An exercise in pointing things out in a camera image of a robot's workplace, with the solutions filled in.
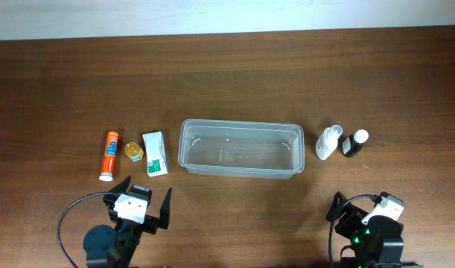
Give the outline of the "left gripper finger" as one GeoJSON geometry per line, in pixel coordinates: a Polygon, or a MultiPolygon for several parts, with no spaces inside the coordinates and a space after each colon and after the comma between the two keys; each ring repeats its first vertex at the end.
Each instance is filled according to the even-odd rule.
{"type": "Polygon", "coordinates": [[[168,229],[169,227],[171,214],[171,194],[172,188],[169,188],[159,210],[158,227],[161,229],[168,229]]]}
{"type": "Polygon", "coordinates": [[[128,187],[130,186],[131,183],[131,176],[128,176],[126,179],[124,179],[122,182],[120,182],[118,185],[116,185],[114,188],[112,188],[109,192],[113,194],[124,194],[127,192],[128,187]]]}

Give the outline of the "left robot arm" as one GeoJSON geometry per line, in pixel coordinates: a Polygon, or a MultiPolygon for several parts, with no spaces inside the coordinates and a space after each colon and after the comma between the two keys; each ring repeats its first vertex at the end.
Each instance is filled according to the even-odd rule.
{"type": "Polygon", "coordinates": [[[154,217],[147,214],[152,191],[130,182],[128,176],[104,194],[103,202],[115,225],[98,225],[86,233],[83,248],[88,267],[128,267],[144,233],[154,235],[169,227],[172,190],[167,191],[159,216],[154,217]]]}

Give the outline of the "orange effervescent tablet tube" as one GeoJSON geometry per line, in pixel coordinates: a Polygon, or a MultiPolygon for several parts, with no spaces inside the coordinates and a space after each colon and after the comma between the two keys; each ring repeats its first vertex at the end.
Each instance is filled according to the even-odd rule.
{"type": "Polygon", "coordinates": [[[113,180],[118,137],[119,134],[115,131],[110,131],[107,134],[104,160],[101,168],[101,175],[99,176],[99,180],[101,181],[109,182],[113,180]]]}

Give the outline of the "white spray bottle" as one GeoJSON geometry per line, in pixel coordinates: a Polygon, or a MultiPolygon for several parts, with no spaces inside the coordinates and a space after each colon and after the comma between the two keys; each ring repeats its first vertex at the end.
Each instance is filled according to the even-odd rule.
{"type": "Polygon", "coordinates": [[[340,125],[333,125],[323,130],[316,142],[316,155],[320,160],[326,160],[336,149],[343,128],[340,125]]]}

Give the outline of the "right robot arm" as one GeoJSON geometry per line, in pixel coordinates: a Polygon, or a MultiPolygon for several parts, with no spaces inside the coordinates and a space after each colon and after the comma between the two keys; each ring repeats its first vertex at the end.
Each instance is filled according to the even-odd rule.
{"type": "Polygon", "coordinates": [[[403,210],[404,202],[385,191],[379,195],[361,194],[349,199],[338,191],[325,216],[330,223],[330,268],[422,268],[421,264],[401,261],[404,225],[398,222],[398,218],[403,210]],[[349,240],[342,250],[352,250],[352,257],[341,256],[338,262],[334,261],[333,233],[349,240]]]}

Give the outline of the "clear plastic container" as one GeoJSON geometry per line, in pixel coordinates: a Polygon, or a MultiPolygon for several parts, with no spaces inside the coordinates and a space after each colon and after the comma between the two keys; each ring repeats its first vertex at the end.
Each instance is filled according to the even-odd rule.
{"type": "Polygon", "coordinates": [[[304,131],[297,124],[187,119],[178,162],[192,174],[290,179],[305,168],[304,131]]]}

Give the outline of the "small gold lid jar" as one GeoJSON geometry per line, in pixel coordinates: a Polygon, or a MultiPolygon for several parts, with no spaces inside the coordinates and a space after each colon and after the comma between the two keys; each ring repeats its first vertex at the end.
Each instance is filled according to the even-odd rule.
{"type": "Polygon", "coordinates": [[[135,142],[129,142],[124,147],[126,156],[133,162],[142,160],[144,151],[141,146],[135,142]]]}

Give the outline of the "dark bottle white cap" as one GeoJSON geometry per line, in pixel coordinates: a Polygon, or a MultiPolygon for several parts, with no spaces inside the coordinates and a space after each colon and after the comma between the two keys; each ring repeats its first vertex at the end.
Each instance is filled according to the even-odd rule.
{"type": "Polygon", "coordinates": [[[368,138],[369,133],[366,130],[358,130],[357,132],[349,135],[342,143],[343,155],[351,158],[358,154],[368,138]]]}

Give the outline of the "white green medicine box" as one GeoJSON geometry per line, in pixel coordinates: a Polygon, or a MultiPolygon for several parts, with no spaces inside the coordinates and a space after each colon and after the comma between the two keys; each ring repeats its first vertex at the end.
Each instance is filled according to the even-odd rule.
{"type": "Polygon", "coordinates": [[[142,137],[147,156],[147,175],[155,177],[168,174],[168,162],[162,132],[146,133],[142,137]]]}

